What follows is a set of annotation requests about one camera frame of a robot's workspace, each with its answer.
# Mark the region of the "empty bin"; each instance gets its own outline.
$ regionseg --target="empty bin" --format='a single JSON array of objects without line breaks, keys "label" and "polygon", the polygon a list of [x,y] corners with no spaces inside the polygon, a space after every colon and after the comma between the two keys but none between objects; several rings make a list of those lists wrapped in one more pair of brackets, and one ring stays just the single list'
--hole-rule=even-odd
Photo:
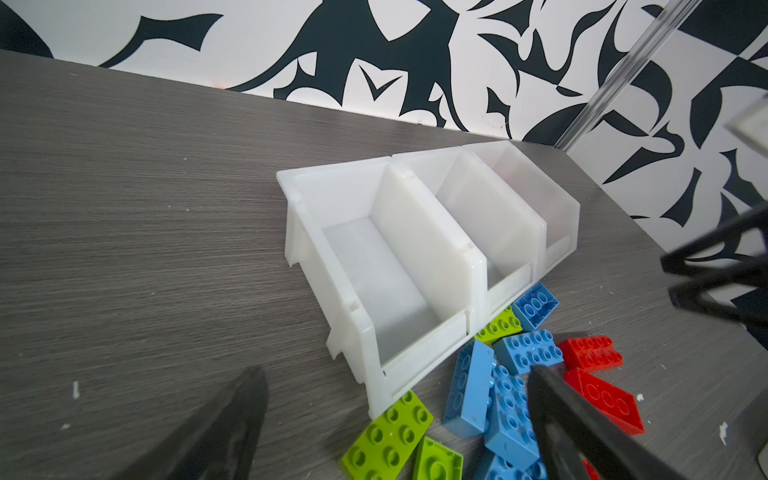
[{"label": "empty bin", "polygon": [[576,250],[579,203],[510,141],[465,145],[547,222],[545,271]]},{"label": "empty bin", "polygon": [[471,335],[485,257],[413,173],[374,158],[284,170],[286,258],[366,384],[375,419]]},{"label": "empty bin", "polygon": [[477,155],[461,147],[397,154],[487,258],[478,332],[544,274],[547,224]]}]

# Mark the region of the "table surface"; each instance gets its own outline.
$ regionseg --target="table surface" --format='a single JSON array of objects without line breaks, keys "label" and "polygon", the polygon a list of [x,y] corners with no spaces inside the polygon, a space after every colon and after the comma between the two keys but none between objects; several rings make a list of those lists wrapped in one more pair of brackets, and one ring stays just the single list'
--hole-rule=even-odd
[{"label": "table surface", "polygon": [[[489,140],[5,51],[0,130],[9,478],[109,476],[248,365],[270,382],[251,478],[341,478],[335,461],[369,421],[365,386],[331,360],[286,264],[275,173]],[[643,394],[635,439],[684,475],[762,478],[768,352],[673,309],[660,248],[567,155],[519,147],[581,203],[579,247],[544,278],[561,302],[546,328],[614,340],[625,365],[598,375]],[[428,435],[473,472],[480,439],[439,421],[454,363],[414,390],[435,414]]]}]

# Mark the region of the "blue brick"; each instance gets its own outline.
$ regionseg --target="blue brick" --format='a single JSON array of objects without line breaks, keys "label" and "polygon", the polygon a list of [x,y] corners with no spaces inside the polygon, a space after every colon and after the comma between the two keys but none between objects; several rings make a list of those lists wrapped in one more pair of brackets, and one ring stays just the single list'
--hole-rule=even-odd
[{"label": "blue brick", "polygon": [[485,450],[478,469],[475,470],[475,480],[531,480],[531,477],[494,452]]},{"label": "blue brick", "polygon": [[539,460],[538,444],[528,414],[525,384],[519,376],[495,370],[496,383],[488,413],[485,447],[516,468],[525,470]]},{"label": "blue brick", "polygon": [[524,332],[533,332],[550,316],[560,302],[541,282],[512,302],[512,312],[520,320]]},{"label": "blue brick", "polygon": [[493,344],[498,362],[513,375],[530,373],[531,366],[563,363],[563,352],[547,330],[508,336]]},{"label": "blue brick", "polygon": [[458,352],[451,394],[442,420],[448,430],[464,438],[485,431],[489,390],[494,383],[491,371],[495,366],[493,349],[477,339]]},{"label": "blue brick", "polygon": [[547,469],[544,468],[544,462],[542,460],[531,465],[525,473],[531,477],[531,480],[549,480]]}]

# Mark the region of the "green brick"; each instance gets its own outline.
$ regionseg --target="green brick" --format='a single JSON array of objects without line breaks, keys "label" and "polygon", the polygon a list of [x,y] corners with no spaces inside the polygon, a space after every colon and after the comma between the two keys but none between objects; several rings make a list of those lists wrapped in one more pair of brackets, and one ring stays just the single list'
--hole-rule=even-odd
[{"label": "green brick", "polygon": [[462,480],[464,456],[429,437],[419,443],[413,480]]},{"label": "green brick", "polygon": [[505,308],[484,329],[480,330],[475,338],[490,346],[498,339],[515,335],[523,331],[520,320],[512,312],[512,305]]},{"label": "green brick", "polygon": [[353,480],[395,480],[433,419],[408,391],[368,425],[339,464]]}]

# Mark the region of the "patterned wall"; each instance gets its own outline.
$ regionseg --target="patterned wall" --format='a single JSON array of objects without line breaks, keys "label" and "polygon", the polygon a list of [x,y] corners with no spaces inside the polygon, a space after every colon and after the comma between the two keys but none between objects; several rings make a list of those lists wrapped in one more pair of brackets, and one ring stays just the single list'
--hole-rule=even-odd
[{"label": "patterned wall", "polygon": [[5,0],[0,48],[553,144],[650,1]]},{"label": "patterned wall", "polygon": [[[569,152],[665,250],[768,197],[768,158],[723,127],[768,91],[767,26],[768,2],[704,0]],[[697,261],[764,250],[755,230]]]}]

